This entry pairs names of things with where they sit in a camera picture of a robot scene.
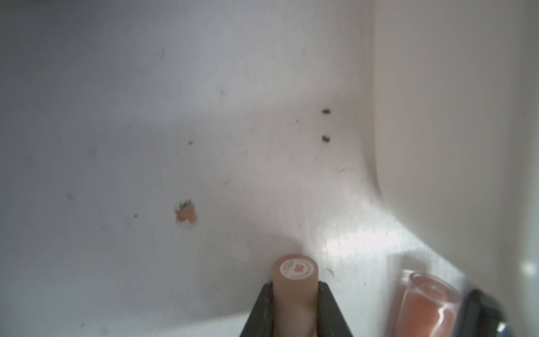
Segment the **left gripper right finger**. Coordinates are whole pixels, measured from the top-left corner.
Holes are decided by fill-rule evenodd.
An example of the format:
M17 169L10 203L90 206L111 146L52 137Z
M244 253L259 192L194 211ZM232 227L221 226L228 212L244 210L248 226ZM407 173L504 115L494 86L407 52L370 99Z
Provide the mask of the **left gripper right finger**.
M317 337L353 337L348 324L325 282L318 283Z

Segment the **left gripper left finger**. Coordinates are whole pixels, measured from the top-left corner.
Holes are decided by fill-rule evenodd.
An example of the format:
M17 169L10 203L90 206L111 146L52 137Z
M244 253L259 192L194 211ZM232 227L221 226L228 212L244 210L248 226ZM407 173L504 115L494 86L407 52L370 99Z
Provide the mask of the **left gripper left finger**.
M275 301L273 283L263 285L240 337L274 337Z

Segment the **beige matte lipstick tube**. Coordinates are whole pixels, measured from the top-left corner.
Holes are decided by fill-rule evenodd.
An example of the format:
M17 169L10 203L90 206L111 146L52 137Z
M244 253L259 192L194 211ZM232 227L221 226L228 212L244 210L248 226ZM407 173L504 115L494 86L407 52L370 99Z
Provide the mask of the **beige matte lipstick tube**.
M319 268L301 254L282 256L273 265L275 336L315 336Z

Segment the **white plastic storage box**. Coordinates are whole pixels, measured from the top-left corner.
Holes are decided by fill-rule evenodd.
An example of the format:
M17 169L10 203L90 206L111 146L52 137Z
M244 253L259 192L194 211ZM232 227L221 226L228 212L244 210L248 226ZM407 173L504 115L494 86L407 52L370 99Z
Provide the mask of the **white plastic storage box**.
M537 336L537 1L377 1L373 36L383 199Z

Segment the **clear coral lipstick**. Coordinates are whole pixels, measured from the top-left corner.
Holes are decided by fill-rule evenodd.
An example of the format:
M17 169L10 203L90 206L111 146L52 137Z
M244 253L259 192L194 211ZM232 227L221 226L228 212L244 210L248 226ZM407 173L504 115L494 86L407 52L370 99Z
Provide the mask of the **clear coral lipstick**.
M393 336L450 337L462 303L460 292L426 272L412 272L393 328Z

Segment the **black lipstick with text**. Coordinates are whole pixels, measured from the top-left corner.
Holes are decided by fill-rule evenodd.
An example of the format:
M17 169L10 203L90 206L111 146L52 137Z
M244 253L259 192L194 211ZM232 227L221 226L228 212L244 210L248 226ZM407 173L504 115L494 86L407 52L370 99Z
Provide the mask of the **black lipstick with text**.
M498 301L473 289L460 307L453 336L513 337L514 333Z

